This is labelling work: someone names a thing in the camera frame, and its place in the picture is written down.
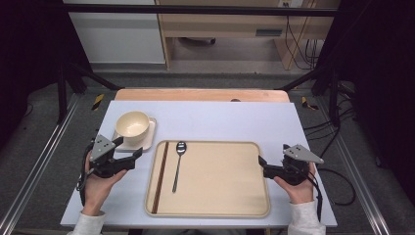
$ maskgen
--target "hand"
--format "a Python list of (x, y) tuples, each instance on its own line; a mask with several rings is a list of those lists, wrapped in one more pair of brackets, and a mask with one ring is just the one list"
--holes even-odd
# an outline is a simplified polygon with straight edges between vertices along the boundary
[[(85, 171), (89, 170), (89, 158), (91, 152), (86, 156)], [(89, 175), (85, 185), (85, 206), (82, 213), (90, 216), (97, 216), (101, 206), (110, 195), (113, 186), (127, 173), (124, 169), (111, 178), (100, 178), (95, 174)]]
[[(313, 178), (315, 173), (314, 164), (309, 163), (309, 167), (310, 174), (308, 176)], [(313, 185), (308, 179), (305, 179), (301, 184), (296, 186), (287, 183), (284, 179), (278, 176), (274, 177), (274, 181), (277, 182), (277, 184), (287, 192), (292, 204), (303, 204), (314, 201)]]

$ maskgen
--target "gray floor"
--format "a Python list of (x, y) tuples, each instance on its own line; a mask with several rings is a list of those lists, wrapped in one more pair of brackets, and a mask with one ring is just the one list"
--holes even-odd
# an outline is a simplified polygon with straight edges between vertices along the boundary
[[(218, 39), (215, 45), (177, 40), (173, 59), (170, 70), (163, 68), (150, 68), (142, 72), (99, 70), (97, 73), (109, 81), (127, 87), (273, 89), (307, 72), (298, 68), (283, 70), (275, 47), (268, 39)], [(299, 65), (305, 66), (300, 57), (298, 61)], [(79, 156), (90, 139), (96, 135), (106, 107), (115, 95), (114, 91), (109, 91), (88, 78), (85, 81), (89, 86), (88, 91), (79, 97), (79, 106), (65, 129), (65, 134), (60, 138), (52, 158), (41, 172), (42, 177), (36, 182), (37, 186), (16, 224), (16, 234), (59, 234), (58, 231), (65, 234), (68, 231), (68, 228), (61, 227), (59, 223), (66, 208), (66, 201), (77, 180)], [(291, 101), (298, 109), (303, 127), (322, 123), (327, 118), (325, 114), (327, 97), (312, 97), (308, 89), (311, 85), (312, 82), (306, 82), (289, 93)], [(100, 108), (98, 111), (91, 111), (96, 95), (101, 93), (105, 94), (105, 98)], [(11, 136), (10, 142), (0, 152), (1, 216), (6, 214), (19, 194), (56, 127), (57, 97), (55, 84), (33, 92), (28, 101), (32, 112), (22, 120), (21, 125)], [(317, 105), (319, 110), (304, 108), (301, 97), (306, 97), (308, 103)], [(342, 112), (351, 105), (349, 102), (343, 102), (341, 107)], [(331, 137), (312, 139), (330, 132), (330, 128), (326, 128), (307, 136), (312, 152), (321, 154)], [(376, 152), (371, 148), (370, 139), (365, 134), (364, 128), (355, 120), (354, 113), (343, 118), (337, 142), (332, 144), (323, 157), (326, 161), (324, 167), (350, 177), (341, 157), (344, 154), (342, 143), (346, 144), (348, 153), (368, 187), (369, 196), (379, 207), (380, 214), (391, 234), (415, 234), (413, 205), (403, 194), (393, 174), (388, 169), (376, 166)], [(338, 227), (328, 228), (328, 233), (374, 234), (373, 224), (369, 219), (370, 214), (365, 209), (365, 198), (360, 197), (347, 207), (334, 205), (334, 202), (350, 200), (350, 188), (335, 174), (326, 171), (321, 171), (320, 174), (330, 198), (325, 199), (324, 203), (332, 203), (339, 224)], [(280, 231), (273, 229), (272, 232), (277, 234)]]

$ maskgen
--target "wooden table edge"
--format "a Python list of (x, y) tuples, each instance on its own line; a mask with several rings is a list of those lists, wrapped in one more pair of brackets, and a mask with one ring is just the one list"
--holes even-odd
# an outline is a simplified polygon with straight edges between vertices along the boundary
[(290, 102), (282, 90), (193, 88), (124, 88), (116, 92), (115, 100)]

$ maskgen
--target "forearm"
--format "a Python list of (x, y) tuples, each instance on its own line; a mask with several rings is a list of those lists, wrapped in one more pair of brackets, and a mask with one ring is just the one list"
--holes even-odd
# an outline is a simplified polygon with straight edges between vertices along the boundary
[(291, 204), (291, 209), (293, 218), (288, 227), (288, 234), (326, 234), (326, 226), (318, 221), (315, 202)]
[(99, 235), (101, 234), (106, 215), (101, 211), (98, 216), (80, 214), (78, 222), (69, 235)]

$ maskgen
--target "white cup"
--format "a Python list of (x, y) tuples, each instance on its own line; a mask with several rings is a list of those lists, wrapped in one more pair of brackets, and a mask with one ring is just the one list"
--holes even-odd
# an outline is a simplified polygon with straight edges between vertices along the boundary
[(143, 140), (149, 132), (149, 117), (140, 111), (128, 112), (122, 115), (115, 125), (115, 131), (124, 137), (124, 143), (135, 145)]

